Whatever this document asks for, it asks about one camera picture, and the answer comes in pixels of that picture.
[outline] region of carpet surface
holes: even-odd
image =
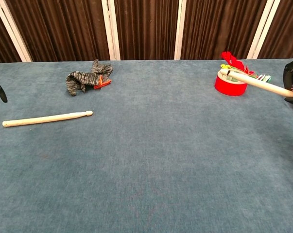
[[[244,63],[283,87],[291,60]],[[0,64],[0,233],[293,233],[293,105],[217,92],[225,61],[100,62],[112,83],[76,97],[91,61]]]

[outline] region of red tape roll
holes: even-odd
[[[218,76],[215,81],[215,89],[225,95],[229,96],[241,96],[245,93],[248,84],[240,81],[233,82],[226,79],[226,76],[223,76],[218,72]]]

